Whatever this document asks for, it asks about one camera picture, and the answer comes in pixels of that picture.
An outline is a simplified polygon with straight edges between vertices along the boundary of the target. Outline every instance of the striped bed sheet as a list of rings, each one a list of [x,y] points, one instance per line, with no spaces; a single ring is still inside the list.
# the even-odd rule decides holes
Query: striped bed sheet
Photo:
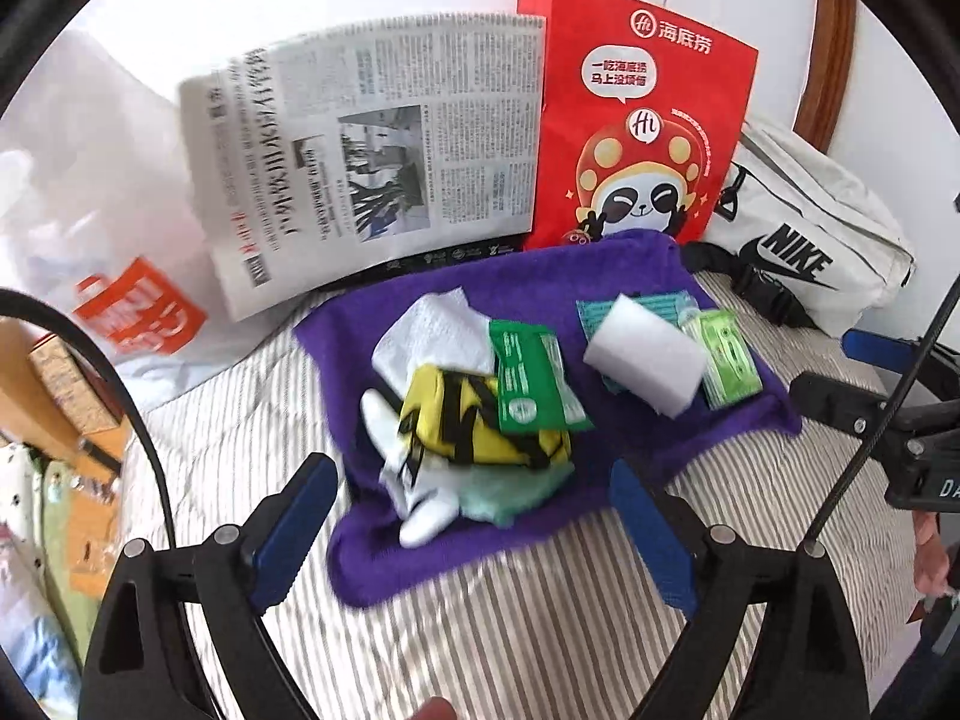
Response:
[[[881,389],[875,372],[847,360],[812,330],[772,327],[730,291],[726,276],[698,280],[734,309],[748,341],[784,383],[803,370]],[[325,295],[312,295],[246,360],[147,416],[164,462],[181,544],[242,522],[311,451],[339,461],[323,416],[322,383],[292,327]],[[805,422],[789,439],[736,437],[688,466],[671,485],[707,523],[723,522],[757,545],[792,548],[856,449]],[[160,500],[139,445],[128,450],[121,531],[164,546]],[[853,614],[868,678],[915,602],[907,512],[883,501],[872,461],[827,524],[822,541]],[[629,717],[680,635],[616,514],[589,514],[549,541],[486,557],[368,610],[333,595],[325,548],[349,507],[341,485],[287,600],[265,625],[323,719],[407,718],[431,695],[464,720],[611,720]],[[760,631],[752,608],[710,707],[725,718]],[[229,718],[237,706],[198,608],[191,624],[208,678]]]

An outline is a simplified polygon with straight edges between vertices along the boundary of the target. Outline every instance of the human hand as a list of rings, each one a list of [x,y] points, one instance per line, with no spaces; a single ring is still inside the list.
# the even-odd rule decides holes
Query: human hand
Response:
[[[946,595],[950,558],[940,541],[937,515],[933,512],[913,512],[913,533],[917,544],[913,559],[913,584],[923,595]]]
[[[457,713],[447,699],[435,696],[420,707],[410,720],[457,720]]]

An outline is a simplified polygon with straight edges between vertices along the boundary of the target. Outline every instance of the white plastic bag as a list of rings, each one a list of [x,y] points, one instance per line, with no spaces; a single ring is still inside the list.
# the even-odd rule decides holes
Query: white plastic bag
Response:
[[[141,409],[289,312],[229,319],[192,191],[174,105],[83,34],[54,42],[0,119],[0,281],[80,322]]]

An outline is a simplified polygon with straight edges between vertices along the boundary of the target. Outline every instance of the white sponge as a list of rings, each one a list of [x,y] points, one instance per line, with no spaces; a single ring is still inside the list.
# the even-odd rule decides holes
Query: white sponge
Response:
[[[669,418],[693,402],[707,370],[707,351],[670,322],[616,298],[593,334],[584,362]]]

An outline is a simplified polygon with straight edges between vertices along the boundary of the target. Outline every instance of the green packet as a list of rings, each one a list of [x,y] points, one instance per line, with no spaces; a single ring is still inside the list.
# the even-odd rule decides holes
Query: green packet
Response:
[[[701,311],[687,319],[682,329],[709,352],[704,392],[710,408],[731,406],[763,389],[736,314],[722,309]]]
[[[576,431],[593,427],[584,407],[563,379],[560,343],[549,327],[492,319],[490,340],[498,362],[497,408],[501,433]]]

